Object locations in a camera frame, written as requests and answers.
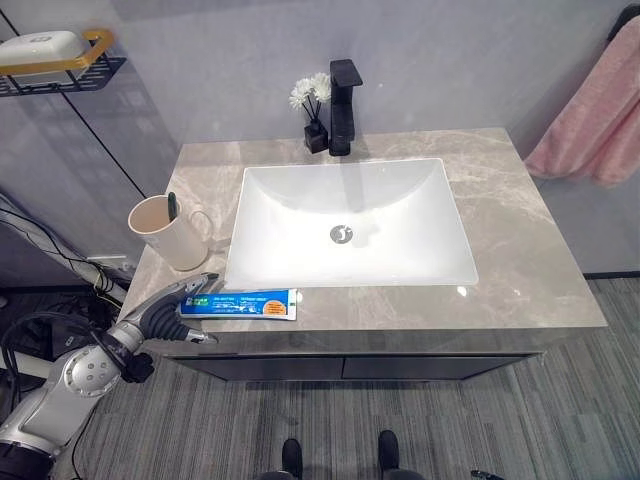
rectangular sink basin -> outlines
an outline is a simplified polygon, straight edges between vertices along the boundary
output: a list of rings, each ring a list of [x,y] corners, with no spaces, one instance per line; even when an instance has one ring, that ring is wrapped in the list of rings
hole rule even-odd
[[[472,285],[442,160],[250,167],[227,261],[233,290]]]

white flower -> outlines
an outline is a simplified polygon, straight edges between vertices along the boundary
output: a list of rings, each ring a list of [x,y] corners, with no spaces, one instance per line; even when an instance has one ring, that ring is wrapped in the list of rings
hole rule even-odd
[[[313,90],[313,85],[311,83],[311,79],[301,78],[296,82],[296,86],[293,88],[293,90],[291,90],[289,103],[293,108],[295,108],[296,110],[299,110],[312,90]]]
[[[331,98],[331,85],[326,73],[316,73],[311,77],[311,86],[317,101],[326,102]]]

electrical outlet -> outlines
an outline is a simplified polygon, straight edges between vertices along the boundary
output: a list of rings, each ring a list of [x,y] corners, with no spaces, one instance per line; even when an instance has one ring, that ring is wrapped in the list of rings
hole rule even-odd
[[[87,257],[90,262],[95,262],[105,268],[119,270],[120,272],[132,272],[137,268],[137,263],[126,255],[94,255]]]

bathroom vanity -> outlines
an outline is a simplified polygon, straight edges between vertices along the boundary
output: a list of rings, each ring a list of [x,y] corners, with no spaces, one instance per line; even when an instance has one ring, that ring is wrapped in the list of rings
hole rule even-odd
[[[299,139],[184,145],[168,190],[213,219],[211,254],[182,273],[145,248],[123,314],[177,279],[224,276],[245,167],[349,163],[357,172],[358,164],[416,157],[442,159],[477,283],[303,287],[294,322],[203,320],[217,345],[148,348],[224,380],[460,380],[606,327],[499,128],[365,135],[343,158],[311,155]]]

black flower pot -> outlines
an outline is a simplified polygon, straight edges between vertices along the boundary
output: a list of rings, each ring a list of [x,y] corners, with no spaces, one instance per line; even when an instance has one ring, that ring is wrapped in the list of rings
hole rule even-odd
[[[320,120],[311,120],[311,123],[304,127],[304,144],[311,153],[329,148],[329,134]]]

